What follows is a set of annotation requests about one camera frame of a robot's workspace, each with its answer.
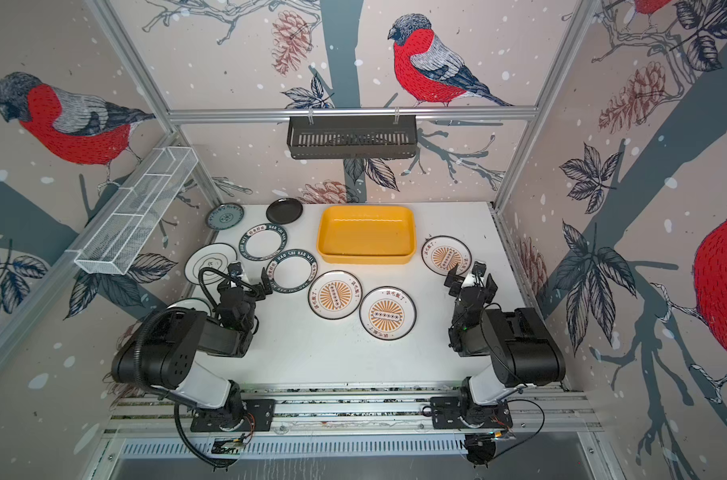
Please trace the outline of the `green rim plate front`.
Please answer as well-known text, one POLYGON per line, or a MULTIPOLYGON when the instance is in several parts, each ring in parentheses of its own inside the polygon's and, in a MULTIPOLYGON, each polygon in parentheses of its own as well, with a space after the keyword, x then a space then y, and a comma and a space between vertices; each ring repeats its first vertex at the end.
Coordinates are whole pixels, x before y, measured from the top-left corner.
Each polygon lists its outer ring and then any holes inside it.
POLYGON ((307 288, 316 278, 318 262, 303 249, 289 249, 267 265, 267 277, 274 292, 293 294, 307 288))

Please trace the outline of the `green rim plate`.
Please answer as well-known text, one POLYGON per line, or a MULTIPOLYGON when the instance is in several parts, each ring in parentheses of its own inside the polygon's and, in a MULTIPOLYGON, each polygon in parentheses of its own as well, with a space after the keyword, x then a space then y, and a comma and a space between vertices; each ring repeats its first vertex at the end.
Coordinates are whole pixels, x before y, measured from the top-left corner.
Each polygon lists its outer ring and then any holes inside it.
POLYGON ((275 258, 287 246, 287 232, 277 224, 263 223, 250 228, 238 242, 239 254, 246 260, 263 262, 275 258))
POLYGON ((274 292, 293 294, 307 288, 316 278, 318 262, 303 249, 289 249, 267 265, 267 277, 274 292))

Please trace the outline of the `orange sunburst plate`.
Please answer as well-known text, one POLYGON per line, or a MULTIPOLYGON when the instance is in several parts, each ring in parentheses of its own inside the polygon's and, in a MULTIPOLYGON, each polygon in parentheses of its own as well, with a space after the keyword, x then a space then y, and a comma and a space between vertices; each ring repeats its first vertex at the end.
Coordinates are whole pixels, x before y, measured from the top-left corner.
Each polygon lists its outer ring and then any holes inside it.
POLYGON ((417 324, 417 306, 407 292, 381 286, 363 297, 359 319, 369 335, 378 340, 395 341, 409 335, 417 324))
POLYGON ((463 275, 473 263, 471 250, 461 240, 445 235, 425 240, 421 259, 429 270, 442 276, 453 268, 457 268, 457 274, 463 275))
POLYGON ((360 281, 344 270, 319 275, 307 292, 311 311, 324 320, 347 318, 359 308, 362 298, 360 281))

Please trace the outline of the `green rim plate back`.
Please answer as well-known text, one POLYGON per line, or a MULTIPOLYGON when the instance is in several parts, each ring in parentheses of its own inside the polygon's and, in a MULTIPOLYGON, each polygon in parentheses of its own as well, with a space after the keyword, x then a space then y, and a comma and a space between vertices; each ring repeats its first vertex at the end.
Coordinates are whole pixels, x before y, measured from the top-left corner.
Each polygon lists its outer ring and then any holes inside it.
POLYGON ((250 228, 238 242, 239 254, 246 260, 263 262, 275 258, 287 246, 287 232, 277 224, 263 223, 250 228))

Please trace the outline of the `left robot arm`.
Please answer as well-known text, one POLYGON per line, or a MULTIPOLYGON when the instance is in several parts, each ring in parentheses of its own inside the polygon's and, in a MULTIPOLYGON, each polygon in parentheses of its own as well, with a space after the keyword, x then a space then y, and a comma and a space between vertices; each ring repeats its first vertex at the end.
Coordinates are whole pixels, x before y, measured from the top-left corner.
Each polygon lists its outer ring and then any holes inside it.
POLYGON ((152 314, 118 350, 110 375, 118 384, 191 409, 237 417, 243 410, 240 387, 204 368, 195 355, 243 358, 258 331, 256 304, 272 293, 272 286, 265 270, 257 284, 243 281, 239 263, 227 272, 200 268, 198 279, 207 273, 221 279, 219 300, 208 298, 212 313, 172 306, 152 314))

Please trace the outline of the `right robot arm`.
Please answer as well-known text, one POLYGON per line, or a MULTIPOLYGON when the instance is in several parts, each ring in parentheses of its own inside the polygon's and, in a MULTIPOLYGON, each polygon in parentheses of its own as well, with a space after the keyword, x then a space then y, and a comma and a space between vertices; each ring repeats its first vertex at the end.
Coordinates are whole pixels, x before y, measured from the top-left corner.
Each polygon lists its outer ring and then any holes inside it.
POLYGON ((449 347, 463 358, 491 360, 483 371, 463 380, 463 407, 497 406, 527 387, 565 380, 563 352, 537 310, 496 306, 497 284, 483 262, 473 264, 465 276, 457 266, 449 269, 445 287, 455 298, 449 347))

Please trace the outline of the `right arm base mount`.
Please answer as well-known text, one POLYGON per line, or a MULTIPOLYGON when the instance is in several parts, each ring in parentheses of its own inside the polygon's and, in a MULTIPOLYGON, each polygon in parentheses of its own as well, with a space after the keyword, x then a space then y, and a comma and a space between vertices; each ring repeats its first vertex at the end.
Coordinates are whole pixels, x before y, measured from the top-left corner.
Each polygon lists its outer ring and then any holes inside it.
POLYGON ((429 399, 423 414, 431 418, 436 430, 509 430, 513 420, 507 404, 477 405, 457 396, 437 396, 429 399))

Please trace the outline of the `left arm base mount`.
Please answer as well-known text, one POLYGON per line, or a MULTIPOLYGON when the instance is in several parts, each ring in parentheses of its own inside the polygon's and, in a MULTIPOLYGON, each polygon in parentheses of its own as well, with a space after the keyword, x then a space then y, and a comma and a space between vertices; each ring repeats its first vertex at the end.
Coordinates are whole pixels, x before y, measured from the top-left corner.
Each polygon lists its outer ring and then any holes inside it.
POLYGON ((230 402, 219 409, 195 410, 190 430, 195 433, 267 432, 276 402, 257 398, 230 402))

